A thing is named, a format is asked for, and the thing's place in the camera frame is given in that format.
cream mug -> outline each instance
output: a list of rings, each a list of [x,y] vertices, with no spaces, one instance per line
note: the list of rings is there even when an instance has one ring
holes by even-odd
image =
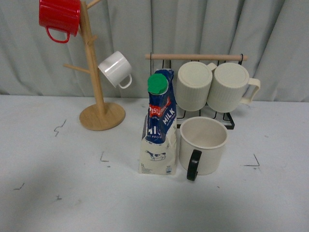
[[[179,161],[187,170],[187,179],[208,175],[219,167],[227,142],[227,129],[208,117],[192,117],[180,126]]]
[[[215,68],[214,63],[206,65],[198,61],[185,63],[179,68],[175,99],[180,108],[197,111],[205,106]]]
[[[116,51],[102,61],[98,68],[114,87],[118,85],[120,88],[128,88],[132,83],[132,67],[124,55],[119,51]],[[120,82],[127,76],[130,78],[129,82],[125,86],[120,85]]]
[[[255,86],[255,88],[251,96],[243,97],[248,85]],[[250,78],[243,66],[236,63],[224,63],[214,71],[207,103],[214,111],[231,112],[239,103],[251,103],[260,87],[260,81]]]

black mug handle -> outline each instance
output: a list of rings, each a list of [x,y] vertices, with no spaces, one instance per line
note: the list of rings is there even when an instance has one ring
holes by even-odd
[[[202,152],[199,150],[193,150],[190,162],[188,165],[187,179],[195,181],[197,177],[197,167],[199,163],[199,159],[201,158]]]

red mug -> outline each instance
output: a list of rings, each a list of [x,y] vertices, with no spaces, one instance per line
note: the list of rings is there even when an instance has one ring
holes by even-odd
[[[48,36],[57,43],[67,43],[70,34],[76,36],[79,26],[81,2],[79,0],[40,0],[39,24],[46,28]],[[66,40],[56,40],[49,29],[67,34]]]

milk label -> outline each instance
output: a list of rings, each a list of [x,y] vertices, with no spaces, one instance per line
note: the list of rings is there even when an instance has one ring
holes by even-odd
[[[162,94],[149,93],[149,109],[144,121],[140,146],[139,172],[142,174],[175,174],[176,172],[176,102],[173,70],[158,70],[168,81]]]

green cap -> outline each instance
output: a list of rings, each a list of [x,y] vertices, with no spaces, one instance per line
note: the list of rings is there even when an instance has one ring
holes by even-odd
[[[155,73],[148,78],[148,92],[162,94],[168,88],[168,81],[163,74]]]

